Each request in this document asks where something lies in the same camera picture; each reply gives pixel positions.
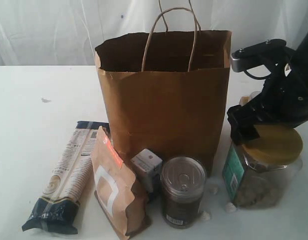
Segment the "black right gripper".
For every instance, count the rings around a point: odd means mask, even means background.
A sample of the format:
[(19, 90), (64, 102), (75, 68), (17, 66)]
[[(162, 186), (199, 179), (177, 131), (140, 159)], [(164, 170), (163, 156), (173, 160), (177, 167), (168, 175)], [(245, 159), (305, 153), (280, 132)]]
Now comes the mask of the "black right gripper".
[(283, 60), (264, 65), (270, 74), (261, 93), (245, 105), (228, 109), (231, 139), (242, 145), (260, 137), (254, 125), (297, 127), (308, 121), (308, 47), (285, 47)]

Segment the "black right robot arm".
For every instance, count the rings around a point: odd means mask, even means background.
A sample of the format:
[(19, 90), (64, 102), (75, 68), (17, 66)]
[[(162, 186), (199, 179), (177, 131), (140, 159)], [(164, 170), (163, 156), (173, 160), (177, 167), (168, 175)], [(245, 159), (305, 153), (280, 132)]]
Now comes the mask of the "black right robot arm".
[(308, 33), (293, 50), (283, 39), (241, 48), (231, 55), (233, 71), (263, 80), (262, 91), (227, 111), (236, 145), (259, 138), (257, 125), (295, 128), (308, 121)]

